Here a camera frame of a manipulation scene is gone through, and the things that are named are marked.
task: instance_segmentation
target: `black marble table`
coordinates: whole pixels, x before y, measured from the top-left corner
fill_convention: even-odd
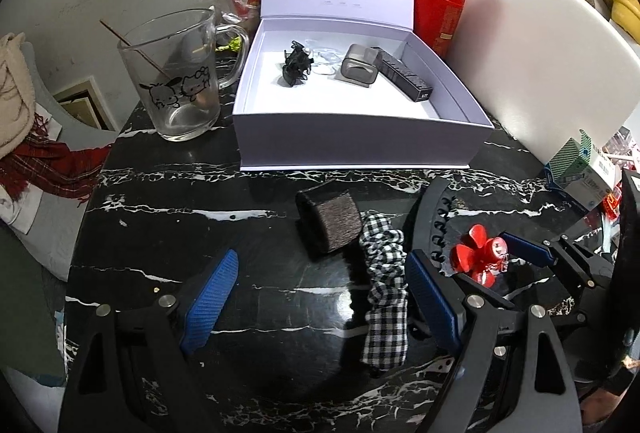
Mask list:
[[[65,306],[69,363],[99,304],[147,306],[233,248],[238,283],[209,342],[190,359],[211,411],[228,429],[409,433],[450,360],[432,339],[411,336],[400,368],[376,378],[359,364],[369,288],[362,253],[352,247],[310,256],[296,228],[297,191],[341,182],[361,211],[376,210],[402,227],[420,190],[444,176],[457,197],[446,254],[473,223],[492,236],[508,229],[542,240],[565,232],[598,246],[597,215],[583,219],[548,192],[540,162],[497,122],[466,170],[241,172],[234,97],[226,89],[218,126],[183,143],[156,135],[141,106],[133,111],[79,233]],[[551,313],[572,306],[550,271],[517,260],[494,288]],[[150,375],[141,384],[150,420],[170,431],[158,383]],[[480,415],[473,429],[482,421]]]

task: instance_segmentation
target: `cartoon print on mug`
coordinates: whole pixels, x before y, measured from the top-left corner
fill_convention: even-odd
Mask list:
[[[209,67],[200,67],[195,73],[191,74],[191,76],[185,76],[182,80],[182,95],[188,97],[189,100],[193,102],[197,94],[209,88],[210,79],[211,74],[209,73]]]
[[[168,83],[151,83],[150,85],[143,85],[139,83],[140,88],[148,90],[151,102],[156,105],[156,108],[164,108],[165,106],[173,106],[178,108],[180,103],[178,99],[182,97],[182,92],[177,88],[177,85],[182,81],[182,77],[176,77],[171,79]]]

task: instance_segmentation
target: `lavender box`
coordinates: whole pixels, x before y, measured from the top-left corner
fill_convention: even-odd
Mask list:
[[[413,0],[262,0],[234,126],[242,170],[467,168],[494,129],[454,73],[412,33]],[[379,46],[433,85],[415,103],[381,74],[369,88],[311,73],[282,82],[291,41]]]

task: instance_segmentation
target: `beige plush fabric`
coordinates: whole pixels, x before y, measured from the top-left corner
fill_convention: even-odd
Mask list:
[[[0,39],[0,158],[11,153],[33,125],[36,99],[20,44],[24,33]]]

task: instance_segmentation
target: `green and white box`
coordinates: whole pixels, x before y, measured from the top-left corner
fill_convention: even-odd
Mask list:
[[[571,138],[546,165],[553,182],[578,204],[592,210],[613,190],[616,166],[580,130],[581,141]]]

